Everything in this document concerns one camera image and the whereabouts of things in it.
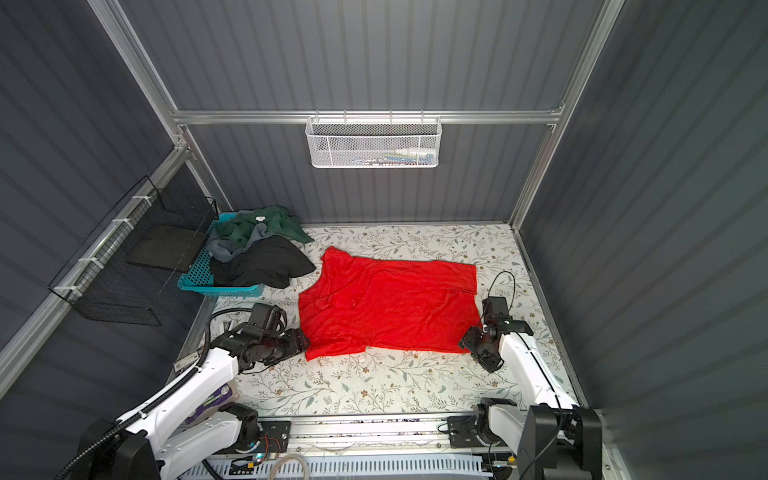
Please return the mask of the red t shirt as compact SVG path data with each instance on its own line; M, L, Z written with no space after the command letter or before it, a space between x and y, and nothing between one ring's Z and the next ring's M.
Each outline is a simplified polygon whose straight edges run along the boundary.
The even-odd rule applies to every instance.
M480 324L474 265L376 260L335 247L321 260L319 279L298 301L309 360L369 348L459 354Z

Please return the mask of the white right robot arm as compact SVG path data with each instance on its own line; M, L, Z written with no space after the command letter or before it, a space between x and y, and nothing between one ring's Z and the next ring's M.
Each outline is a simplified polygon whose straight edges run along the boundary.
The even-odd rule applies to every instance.
M468 416L447 420L453 448L502 445L513 453L520 479L601 479L603 426L559 384L540 354L533 330L515 320L502 297L482 302L482 325L459 342L488 373L507 367L524 401L483 398Z

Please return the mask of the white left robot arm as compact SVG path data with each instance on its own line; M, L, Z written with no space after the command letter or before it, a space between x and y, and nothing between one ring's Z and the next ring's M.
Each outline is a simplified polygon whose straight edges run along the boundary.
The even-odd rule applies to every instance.
M208 459L221 450L257 463L285 453L287 423L263 427L255 410L212 398L238 375L263 373L309 349L282 308L257 303L248 314L218 336L206 329L197 358L148 400L114 421L93 423L57 478L176 479L196 465L218 478Z

